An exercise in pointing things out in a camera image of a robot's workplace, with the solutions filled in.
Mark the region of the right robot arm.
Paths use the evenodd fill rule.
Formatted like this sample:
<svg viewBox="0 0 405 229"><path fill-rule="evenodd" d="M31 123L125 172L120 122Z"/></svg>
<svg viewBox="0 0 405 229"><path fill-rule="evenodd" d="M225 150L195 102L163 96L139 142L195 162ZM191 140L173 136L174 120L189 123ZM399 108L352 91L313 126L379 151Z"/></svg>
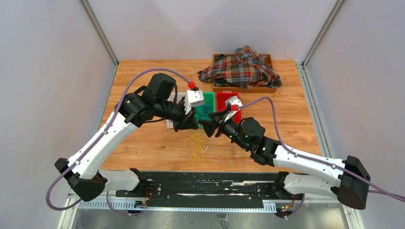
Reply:
<svg viewBox="0 0 405 229"><path fill-rule="evenodd" d="M346 159L327 158L283 146L280 141L265 136L265 128L254 118L236 123L226 120L223 112L209 114L210 120L201 120L208 137L227 136L258 164L289 167L299 174L279 172L273 185L277 198L290 194L314 194L336 198L340 203L363 210L366 208L371 177L354 156Z"/></svg>

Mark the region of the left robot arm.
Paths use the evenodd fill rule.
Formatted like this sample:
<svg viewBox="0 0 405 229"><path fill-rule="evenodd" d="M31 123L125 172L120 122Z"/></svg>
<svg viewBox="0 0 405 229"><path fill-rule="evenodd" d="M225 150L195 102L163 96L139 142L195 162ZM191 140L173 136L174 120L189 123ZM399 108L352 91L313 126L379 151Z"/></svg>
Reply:
<svg viewBox="0 0 405 229"><path fill-rule="evenodd" d="M55 167L82 201L91 201L108 191L125 190L135 197L145 194L145 179L137 169L100 167L125 138L154 117L172 121L175 131L198 129L194 110L204 104L203 93L193 81L188 82L188 87L179 101L171 101L171 93L177 92L176 80L164 73L153 75L148 85L124 93L108 120L82 149L69 159L56 161Z"/></svg>

